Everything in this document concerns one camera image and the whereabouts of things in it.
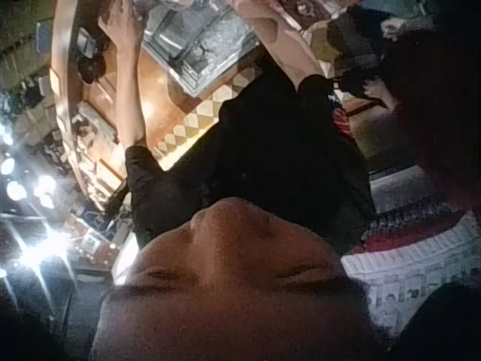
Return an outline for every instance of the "diamond pattern tile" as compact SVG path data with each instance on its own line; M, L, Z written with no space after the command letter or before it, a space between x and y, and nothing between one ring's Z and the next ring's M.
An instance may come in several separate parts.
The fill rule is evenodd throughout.
M164 141L157 144L153 154L160 166L164 170L171 168L210 127L219 122L222 103L238 96L242 89L256 79L257 75L254 68L244 69L187 114L183 122L177 124L164 137Z
M213 101L206 99L196 108L198 115L204 115L206 117L213 117Z

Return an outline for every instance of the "closed eye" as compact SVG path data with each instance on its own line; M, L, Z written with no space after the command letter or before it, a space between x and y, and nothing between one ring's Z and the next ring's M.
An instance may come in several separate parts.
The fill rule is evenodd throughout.
M320 265L320 264L299 265L297 267L293 267L293 268L288 269L287 271L279 273L276 277L277 278L289 278L289 277L301 275L301 274L303 274L305 272L308 272L308 271L313 271L313 270L316 270L316 269L324 269L324 268L325 268L325 266Z
M121 302L149 296L165 296L181 292L173 287L157 286L115 286L110 288L100 300L100 303Z
M348 277L313 282L292 282L276 287L275 292L297 293L307 296L352 295L365 297L365 285Z

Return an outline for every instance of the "dark hair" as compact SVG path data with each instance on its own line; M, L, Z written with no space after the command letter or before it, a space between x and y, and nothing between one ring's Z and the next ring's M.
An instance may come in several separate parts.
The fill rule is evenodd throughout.
M434 33L405 36L383 61L419 164L463 208L478 204L479 50Z

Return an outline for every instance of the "hand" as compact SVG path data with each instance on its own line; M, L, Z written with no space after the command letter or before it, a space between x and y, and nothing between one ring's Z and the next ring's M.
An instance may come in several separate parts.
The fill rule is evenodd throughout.
M380 77L376 77L374 80L366 80L363 88L364 94L370 98L382 99L386 93L389 93L388 88Z
M367 80L363 87L366 96L383 101L389 109L394 109L398 103L380 77L376 77L374 80Z
M398 37L404 33L405 26L406 26L405 19L392 17L391 19L384 20L381 23L381 30L383 31L383 37L389 40L397 41Z
M132 0L113 0L108 21L101 17L98 26L117 48L117 55L138 56L144 36L147 17L142 17Z

